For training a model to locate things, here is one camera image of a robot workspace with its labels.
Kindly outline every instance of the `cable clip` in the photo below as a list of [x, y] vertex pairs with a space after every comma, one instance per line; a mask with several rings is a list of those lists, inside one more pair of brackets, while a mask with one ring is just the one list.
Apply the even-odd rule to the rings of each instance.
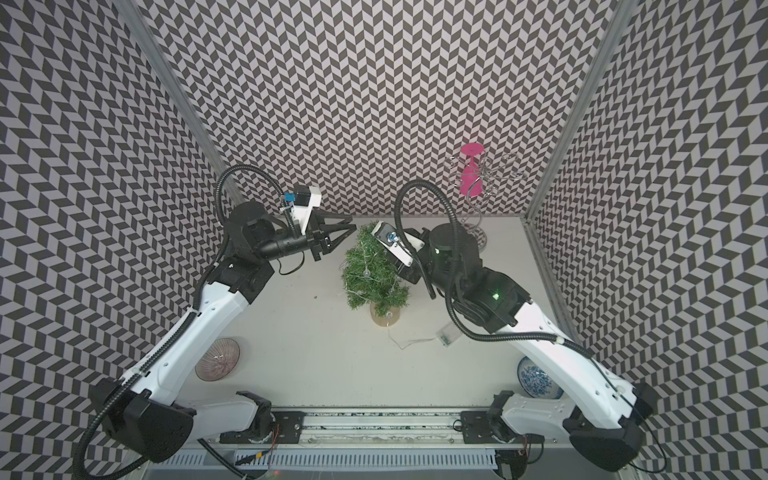
[[148, 372], [143, 371], [140, 366], [134, 366], [133, 368], [131, 368], [131, 373], [133, 373], [134, 375], [141, 375], [144, 378], [147, 378], [147, 375], [148, 375]]

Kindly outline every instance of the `wire stand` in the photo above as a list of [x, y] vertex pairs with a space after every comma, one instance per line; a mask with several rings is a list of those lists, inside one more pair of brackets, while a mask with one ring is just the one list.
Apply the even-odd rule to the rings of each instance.
[[[459, 171], [458, 173], [458, 180], [456, 182], [456, 186], [461, 188], [464, 183], [464, 176], [465, 175], [477, 175], [477, 178], [475, 181], [472, 182], [472, 185], [469, 186], [469, 189], [467, 189], [467, 194], [464, 196], [464, 201], [469, 205], [469, 208], [471, 209], [471, 212], [474, 212], [478, 216], [477, 223], [469, 223], [469, 216], [470, 214], [466, 214], [462, 217], [461, 222], [464, 228], [467, 230], [467, 233], [472, 235], [477, 241], [478, 241], [478, 248], [482, 252], [485, 250], [485, 247], [488, 245], [488, 235], [485, 234], [485, 231], [480, 228], [480, 223], [482, 223], [483, 219], [483, 213], [482, 209], [478, 205], [478, 202], [472, 201], [472, 198], [470, 197], [470, 193], [472, 192], [472, 189], [475, 188], [475, 185], [478, 182], [482, 182], [483, 191], [481, 195], [477, 195], [476, 197], [482, 196], [483, 203], [488, 199], [488, 197], [492, 197], [499, 192], [499, 186], [498, 184], [505, 180], [517, 180], [519, 178], [523, 178], [524, 174], [520, 173], [518, 170], [511, 168], [510, 160], [518, 160], [519, 157], [517, 157], [514, 154], [506, 154], [501, 157], [502, 165], [499, 167], [491, 167], [491, 165], [494, 163], [493, 161], [489, 160], [487, 157], [481, 157], [478, 160], [478, 166], [475, 167], [474, 170], [467, 170], [467, 171]], [[457, 160], [456, 157], [450, 157], [449, 160], [452, 163], [455, 163]]]

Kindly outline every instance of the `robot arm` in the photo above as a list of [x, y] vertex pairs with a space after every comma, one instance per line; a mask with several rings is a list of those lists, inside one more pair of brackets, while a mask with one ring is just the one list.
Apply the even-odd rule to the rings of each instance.
[[[421, 233], [402, 228], [402, 200], [417, 187], [437, 196], [450, 223]], [[457, 221], [453, 206], [437, 186], [424, 180], [408, 182], [398, 192], [394, 210], [396, 226], [380, 223], [372, 234], [389, 251], [398, 275], [411, 283], [423, 278], [432, 298], [433, 286], [445, 298], [462, 333], [478, 341], [513, 342], [567, 394], [548, 400], [500, 393], [488, 411], [496, 437], [503, 442], [526, 434], [563, 437], [608, 471], [630, 463], [644, 444], [641, 425], [656, 410], [659, 396], [653, 388], [643, 382], [632, 384], [600, 365], [543, 314], [525, 289], [483, 266], [477, 240]], [[468, 329], [456, 313], [491, 335]]]
[[[292, 206], [286, 215], [293, 219], [291, 227], [258, 202], [235, 207], [223, 222], [228, 247], [204, 276], [193, 306], [120, 379], [103, 379], [91, 387], [88, 397], [98, 414], [75, 450], [75, 478], [94, 478], [85, 471], [84, 452], [101, 423], [108, 436], [142, 455], [110, 478], [126, 475], [147, 460], [162, 462], [188, 440], [239, 432], [260, 442], [270, 435], [271, 404], [251, 392], [209, 402], [178, 396], [197, 361], [271, 278], [274, 270], [269, 260], [306, 250], [320, 260], [321, 253], [330, 253], [355, 231], [351, 217], [313, 210], [319, 205], [316, 189], [297, 188], [297, 192], [301, 193], [299, 208]], [[396, 202], [396, 222], [398, 216]], [[326, 224], [331, 218], [341, 221]], [[453, 252], [457, 231], [461, 241]], [[330, 234], [336, 232], [341, 235], [332, 240]], [[441, 225], [419, 233], [380, 224], [373, 234], [390, 251], [389, 259], [402, 278], [416, 283], [423, 277], [430, 287], [434, 283], [443, 296], [450, 297], [449, 314], [461, 313], [496, 339], [514, 338], [515, 346], [568, 394], [559, 400], [530, 399], [512, 392], [496, 396], [488, 420], [500, 441], [526, 434], [569, 438], [583, 456], [611, 471], [637, 456], [644, 437], [639, 425], [656, 405], [653, 389], [627, 382], [585, 356], [583, 348], [575, 348], [522, 287], [482, 266], [476, 241], [463, 229]], [[465, 327], [462, 331], [481, 337]]]
[[[301, 186], [296, 190], [309, 191]], [[94, 409], [104, 412], [103, 426], [108, 436], [141, 454], [144, 460], [162, 462], [188, 440], [232, 431], [245, 432], [257, 441], [270, 435], [271, 405], [251, 392], [209, 402], [191, 402], [178, 396], [203, 354], [257, 298], [274, 274], [269, 260], [306, 250], [315, 261], [320, 260], [321, 254], [334, 251], [356, 230], [349, 216], [313, 210], [319, 206], [319, 194], [316, 187], [311, 191], [316, 194], [311, 201], [297, 199], [307, 205], [298, 205], [296, 211], [291, 208], [290, 218], [300, 232], [295, 236], [261, 203], [249, 201], [233, 209], [223, 223], [227, 234], [223, 258], [198, 287], [199, 306], [188, 309], [120, 379], [102, 379], [89, 389]], [[327, 224], [328, 219], [340, 221]], [[331, 234], [337, 232], [341, 234], [332, 239]], [[76, 459], [75, 464], [79, 466], [80, 462]], [[76, 468], [75, 476], [91, 478], [84, 468]]]

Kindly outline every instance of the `blue and white plate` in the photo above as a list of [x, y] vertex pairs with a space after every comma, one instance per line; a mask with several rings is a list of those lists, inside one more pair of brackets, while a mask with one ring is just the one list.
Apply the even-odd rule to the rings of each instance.
[[563, 396], [563, 389], [528, 357], [518, 364], [518, 380], [525, 393], [535, 399], [559, 399]]

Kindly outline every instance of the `white tabletop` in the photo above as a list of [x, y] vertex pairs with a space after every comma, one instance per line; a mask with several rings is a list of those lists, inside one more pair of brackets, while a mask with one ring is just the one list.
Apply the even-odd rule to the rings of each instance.
[[[357, 218], [362, 225], [373, 219]], [[394, 222], [391, 219], [377, 220]], [[405, 227], [433, 228], [441, 218], [406, 218]], [[544, 284], [518, 218], [486, 218], [486, 266], [520, 283], [549, 316]], [[523, 355], [512, 343], [480, 343], [462, 337], [449, 347], [438, 339], [401, 350], [377, 326], [368, 307], [352, 311], [339, 266], [354, 242], [289, 276], [275, 273], [263, 292], [222, 337], [240, 344], [238, 366], [225, 379], [203, 382], [190, 375], [187, 399], [228, 396], [250, 390], [275, 406], [489, 406], [504, 389], [521, 392], [517, 365]], [[298, 263], [284, 259], [286, 270]], [[410, 285], [409, 306], [389, 327], [401, 345], [435, 337], [450, 322], [442, 298], [430, 300], [424, 283]], [[475, 331], [484, 330], [465, 320]]]

